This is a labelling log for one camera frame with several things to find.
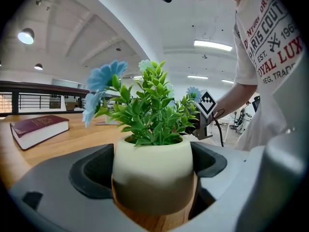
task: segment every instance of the plant pot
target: plant pot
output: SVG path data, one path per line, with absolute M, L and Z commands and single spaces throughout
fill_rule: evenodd
M 182 210 L 193 195 L 191 145 L 182 138 L 174 145 L 138 146 L 118 141 L 112 178 L 118 202 L 148 215 Z

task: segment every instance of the artificial plant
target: artificial plant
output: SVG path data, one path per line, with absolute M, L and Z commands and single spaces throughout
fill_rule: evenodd
M 107 115 L 110 120 L 119 121 L 119 126 L 124 126 L 122 132 L 131 131 L 130 142 L 139 145 L 170 145 L 178 143 L 180 133 L 186 127 L 194 127 L 189 122 L 196 120 L 195 102 L 200 100 L 200 91 L 190 87 L 187 94 L 174 102 L 172 86 L 166 80 L 167 72 L 163 71 L 162 63 L 143 60 L 140 64 L 143 81 L 136 84 L 140 87 L 137 98 L 131 96 L 133 84 L 127 88 L 119 80 L 120 75 L 126 70 L 127 64 L 114 61 L 110 65 L 103 65 L 100 69 L 91 72 L 87 83 L 90 92 L 86 96 L 86 106 L 83 112 L 83 121 L 89 125 L 92 117 Z M 106 90 L 117 91 L 119 98 L 115 101 L 113 110 L 107 107 L 104 99 L 100 101 Z

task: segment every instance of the ceiling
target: ceiling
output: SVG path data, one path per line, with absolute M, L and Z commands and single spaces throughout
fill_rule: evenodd
M 8 23 L 4 53 L 14 50 L 55 56 L 75 63 L 76 71 L 124 60 L 128 62 L 126 75 L 137 74 L 138 62 L 148 56 L 166 60 L 170 78 L 180 82 L 189 74 L 202 75 L 209 77 L 205 83 L 226 87 L 221 79 L 235 77 L 232 31 L 236 7 L 232 0 L 91 0 L 100 5 L 97 10 L 90 0 L 42 0 L 40 6 L 36 1 L 26 1 Z M 108 20 L 106 11 L 118 22 Z M 33 45 L 24 45 L 16 37 L 25 27 L 35 31 Z M 194 47 L 196 39 L 233 49 Z
M 37 53 L 70 61 L 75 65 L 76 72 L 81 71 L 81 68 L 90 71 L 117 59 L 128 62 L 126 74 L 137 72 L 140 56 L 113 25 L 87 8 L 82 1 L 25 1 L 6 25 L 1 44 L 2 55 L 11 52 L 15 56 Z M 34 44 L 26 45 L 18 40 L 17 34 L 24 28 L 31 28 L 35 32 Z M 33 66 L 23 68 L 35 71 Z
M 167 61 L 170 78 L 175 81 L 181 82 L 189 74 L 203 75 L 209 77 L 206 85 L 226 87 L 222 79 L 234 80 L 236 5 L 232 0 L 99 1 L 128 28 L 151 59 Z M 233 49 L 194 47 L 194 40 L 214 41 Z
M 209 80 L 234 80 L 237 55 L 233 37 L 235 3 L 232 0 L 152 0 L 162 36 L 164 58 L 173 76 L 202 75 Z M 194 40 L 233 47 L 231 52 L 194 47 Z

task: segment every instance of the black metal railing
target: black metal railing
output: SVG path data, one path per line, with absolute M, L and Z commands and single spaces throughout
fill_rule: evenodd
M 20 114 L 82 113 L 83 111 L 74 111 L 74 108 L 77 106 L 84 109 L 88 93 L 89 90 L 79 88 L 0 81 L 0 117 Z M 119 96 L 105 94 L 104 97 L 109 101 L 110 98 Z
M 18 106 L 20 110 L 25 108 L 61 109 L 61 95 L 20 93 L 18 98 Z

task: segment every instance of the book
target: book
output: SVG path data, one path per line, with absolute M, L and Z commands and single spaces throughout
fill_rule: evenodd
M 69 129 L 67 118 L 47 115 L 10 123 L 13 138 L 27 150 Z

